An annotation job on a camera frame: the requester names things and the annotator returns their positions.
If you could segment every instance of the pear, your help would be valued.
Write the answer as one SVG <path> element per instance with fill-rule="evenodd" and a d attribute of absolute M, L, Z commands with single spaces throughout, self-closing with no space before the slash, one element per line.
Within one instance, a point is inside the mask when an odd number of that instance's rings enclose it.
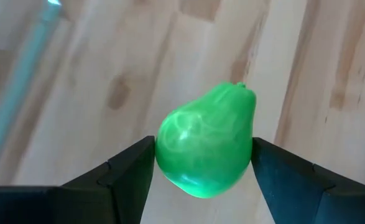
<path fill-rule="evenodd" d="M 211 198 L 230 189 L 249 165 L 256 96 L 222 83 L 172 111 L 160 126 L 157 163 L 186 193 Z"/>

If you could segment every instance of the plastic pear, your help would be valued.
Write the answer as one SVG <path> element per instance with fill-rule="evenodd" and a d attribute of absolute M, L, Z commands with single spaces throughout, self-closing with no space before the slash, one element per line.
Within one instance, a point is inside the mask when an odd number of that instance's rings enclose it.
<path fill-rule="evenodd" d="M 172 111 L 155 144 L 166 178 L 199 198 L 230 189 L 250 162 L 255 107 L 256 96 L 243 83 L 222 83 Z"/>

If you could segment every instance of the wooden floor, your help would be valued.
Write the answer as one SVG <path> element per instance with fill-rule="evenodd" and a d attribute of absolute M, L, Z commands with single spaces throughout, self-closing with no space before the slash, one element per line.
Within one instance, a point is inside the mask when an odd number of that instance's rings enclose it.
<path fill-rule="evenodd" d="M 365 0 L 63 4 L 0 155 L 0 184 L 63 184 L 156 135 L 170 110 L 222 81 L 257 93 L 255 136 L 365 184 Z M 15 32 L 7 19 L 0 36 Z M 0 38 L 2 86 L 17 46 Z M 273 220 L 251 166 L 209 200 L 156 167 L 142 223 Z"/>

